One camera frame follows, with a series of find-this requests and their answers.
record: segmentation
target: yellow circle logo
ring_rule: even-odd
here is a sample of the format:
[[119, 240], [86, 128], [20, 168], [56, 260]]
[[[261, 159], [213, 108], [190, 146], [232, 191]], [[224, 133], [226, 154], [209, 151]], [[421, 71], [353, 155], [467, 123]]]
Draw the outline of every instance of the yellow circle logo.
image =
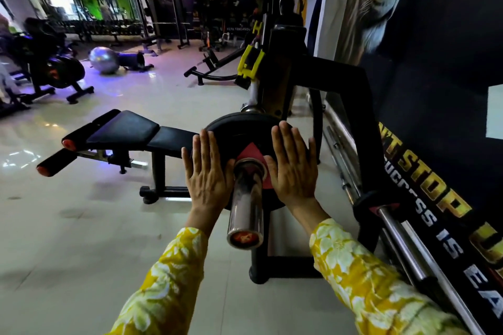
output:
[[302, 16], [304, 26], [306, 25], [307, 0], [299, 0], [297, 2], [297, 13]]

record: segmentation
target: white floor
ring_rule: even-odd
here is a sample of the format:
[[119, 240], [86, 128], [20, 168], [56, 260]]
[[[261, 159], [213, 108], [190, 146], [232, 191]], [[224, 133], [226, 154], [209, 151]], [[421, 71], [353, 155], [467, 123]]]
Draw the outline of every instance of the white floor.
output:
[[[194, 45], [147, 57], [155, 65], [148, 73], [101, 77], [87, 69], [85, 81], [95, 86], [94, 95], [72, 106], [62, 98], [69, 91], [58, 90], [32, 110], [0, 121], [2, 335], [110, 330], [125, 300], [184, 224], [190, 205], [165, 200], [143, 205], [138, 190], [151, 184], [150, 171], [120, 175], [115, 166], [77, 159], [53, 178], [43, 178], [35, 165], [60, 149], [66, 133], [113, 108], [192, 131], [240, 109], [248, 95], [232, 82], [197, 86], [195, 78], [183, 77], [201, 59]], [[221, 74], [234, 72], [228, 65]], [[296, 99], [289, 121], [305, 138], [311, 135], [304, 97]], [[149, 161], [149, 153], [132, 157]], [[356, 235], [357, 224], [326, 143], [321, 161], [317, 197]], [[181, 160], [167, 161], [167, 184], [184, 185]], [[228, 211], [222, 213], [210, 239], [191, 334], [356, 333], [352, 313], [324, 280], [253, 284], [250, 254], [225, 241], [228, 216]], [[286, 208], [275, 211], [273, 221], [276, 254], [308, 253], [308, 237]]]

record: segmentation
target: floral pattern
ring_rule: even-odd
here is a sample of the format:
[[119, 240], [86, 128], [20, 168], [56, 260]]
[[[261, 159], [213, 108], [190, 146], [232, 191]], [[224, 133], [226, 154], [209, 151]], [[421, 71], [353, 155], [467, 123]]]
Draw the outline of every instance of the floral pattern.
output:
[[[468, 334], [456, 317], [400, 280], [399, 274], [352, 239], [333, 219], [311, 235], [314, 267], [356, 316], [365, 334]], [[203, 279], [208, 238], [183, 228], [124, 304], [111, 335], [186, 334]]]
[[400, 280], [333, 219], [321, 222], [309, 241], [315, 268], [356, 316], [365, 334], [468, 334], [458, 319]]

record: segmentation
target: silver exercise ball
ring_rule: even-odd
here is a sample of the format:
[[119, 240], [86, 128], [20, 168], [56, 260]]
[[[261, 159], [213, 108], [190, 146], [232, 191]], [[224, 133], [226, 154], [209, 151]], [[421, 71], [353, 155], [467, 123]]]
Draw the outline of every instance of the silver exercise ball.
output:
[[101, 74], [112, 74], [119, 69], [119, 55], [110, 48], [97, 46], [89, 53], [92, 67]]

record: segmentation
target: person's left hand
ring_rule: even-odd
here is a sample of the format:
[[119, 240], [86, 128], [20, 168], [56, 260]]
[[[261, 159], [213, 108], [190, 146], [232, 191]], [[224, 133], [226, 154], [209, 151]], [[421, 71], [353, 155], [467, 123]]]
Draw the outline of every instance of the person's left hand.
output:
[[182, 148], [192, 211], [216, 219], [229, 202], [234, 187], [235, 160], [229, 160], [225, 170], [222, 170], [217, 141], [212, 131], [201, 130], [200, 135], [194, 135], [192, 146], [192, 159], [189, 151]]

